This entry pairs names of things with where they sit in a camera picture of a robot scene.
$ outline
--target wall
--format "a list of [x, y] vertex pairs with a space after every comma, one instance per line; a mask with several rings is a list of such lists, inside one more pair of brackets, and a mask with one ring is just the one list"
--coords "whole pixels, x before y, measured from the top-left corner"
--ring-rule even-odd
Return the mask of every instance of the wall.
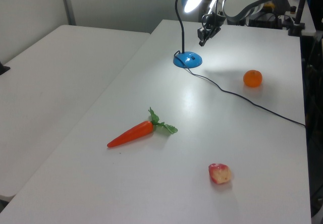
[[63, 0], [0, 0], [0, 61], [5, 64], [64, 24]]
[[[151, 33], [162, 19], [176, 20], [175, 0], [70, 0], [76, 25]], [[198, 9], [184, 21], [198, 21]]]

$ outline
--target blue desk lamp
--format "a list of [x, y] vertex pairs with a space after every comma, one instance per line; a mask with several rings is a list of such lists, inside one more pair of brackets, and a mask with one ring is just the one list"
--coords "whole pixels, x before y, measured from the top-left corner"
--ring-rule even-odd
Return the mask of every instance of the blue desk lamp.
[[[201, 1], [202, 0], [182, 0], [184, 11], [186, 13], [191, 12], [201, 3]], [[177, 3], [178, 3], [178, 0], [175, 1], [175, 11], [176, 11], [177, 18], [180, 21], [180, 24], [182, 27], [182, 52], [180, 52], [174, 57], [173, 62], [176, 66], [180, 68], [195, 68], [202, 64], [202, 58], [200, 55], [194, 52], [185, 51], [184, 26], [180, 18], [180, 15], [178, 14]]]

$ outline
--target tangerine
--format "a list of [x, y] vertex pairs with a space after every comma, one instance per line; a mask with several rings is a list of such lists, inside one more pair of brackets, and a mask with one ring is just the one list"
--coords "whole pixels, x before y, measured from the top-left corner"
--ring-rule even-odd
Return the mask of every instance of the tangerine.
[[249, 87], [258, 87], [262, 82], [262, 74], [257, 70], [249, 70], [244, 74], [243, 82]]

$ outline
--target carrot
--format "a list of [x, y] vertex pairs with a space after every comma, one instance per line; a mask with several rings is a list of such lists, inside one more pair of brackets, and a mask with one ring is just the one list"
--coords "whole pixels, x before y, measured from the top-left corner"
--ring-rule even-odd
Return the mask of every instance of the carrot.
[[150, 112], [151, 121], [145, 121], [133, 128], [129, 129], [125, 133], [121, 134], [119, 137], [115, 138], [107, 144], [107, 147], [116, 147], [121, 144], [133, 141], [137, 138], [148, 135], [153, 131], [153, 126], [165, 127], [171, 134], [177, 132], [177, 129], [173, 126], [167, 125], [164, 122], [159, 123], [159, 117], [153, 112], [151, 108], [148, 110]]

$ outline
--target cable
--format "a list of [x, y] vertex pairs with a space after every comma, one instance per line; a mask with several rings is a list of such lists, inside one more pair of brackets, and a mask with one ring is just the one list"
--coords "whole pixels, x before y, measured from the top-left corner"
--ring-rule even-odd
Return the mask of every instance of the cable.
[[255, 103], [253, 103], [250, 99], [248, 99], [248, 98], [246, 98], [246, 97], [244, 97], [244, 96], [242, 96], [242, 95], [240, 95], [240, 94], [237, 94], [237, 93], [234, 93], [234, 92], [231, 92], [231, 91], [227, 91], [227, 90], [223, 90], [216, 82], [214, 82], [213, 80], [211, 80], [211, 79], [209, 79], [209, 78], [207, 78], [207, 77], [205, 77], [205, 76], [202, 76], [202, 75], [199, 75], [199, 74], [194, 74], [187, 66], [186, 66], [186, 64], [180, 59], [180, 58], [178, 58], [177, 56], [176, 56], [176, 54], [177, 53], [179, 53], [180, 51], [177, 51], [175, 54], [174, 54], [174, 57], [176, 57], [186, 68], [184, 68], [184, 69], [186, 69], [191, 75], [193, 75], [193, 76], [195, 76], [195, 77], [198, 77], [198, 78], [202, 78], [202, 79], [206, 79], [206, 80], [208, 80], [209, 82], [211, 82], [211, 83], [213, 83], [214, 85], [216, 85], [222, 92], [224, 92], [224, 93], [228, 93], [228, 94], [232, 94], [232, 95], [235, 95], [235, 96], [237, 96], [237, 97], [240, 97], [240, 98], [242, 98], [242, 99], [244, 99], [244, 100], [246, 100], [246, 101], [248, 101], [250, 104], [252, 104], [253, 106], [256, 106], [256, 107], [258, 107], [258, 108], [261, 108], [261, 109], [263, 109], [263, 110], [265, 110], [265, 111], [267, 111], [267, 112], [269, 112], [269, 113], [272, 113], [272, 114], [274, 114], [275, 116], [278, 116], [278, 117], [281, 117], [281, 118], [283, 118], [283, 119], [286, 119], [286, 120], [288, 120], [288, 121], [290, 121], [290, 122], [293, 122], [293, 123], [295, 123], [295, 124], [298, 124], [298, 125], [301, 125], [301, 126], [304, 126], [304, 127], [306, 127], [303, 123], [300, 123], [300, 122], [297, 122], [297, 121], [294, 121], [294, 120], [292, 120], [292, 119], [289, 119], [289, 118], [287, 118], [287, 117], [284, 117], [284, 116], [282, 116], [282, 115], [280, 115], [280, 114], [277, 114], [277, 113], [275, 113], [275, 112], [273, 112], [273, 111], [271, 111], [271, 110], [269, 110], [269, 109], [267, 109], [267, 108], [265, 108], [265, 107], [263, 107], [263, 106], [261, 106], [261, 105], [258, 105], [258, 104], [255, 104]]

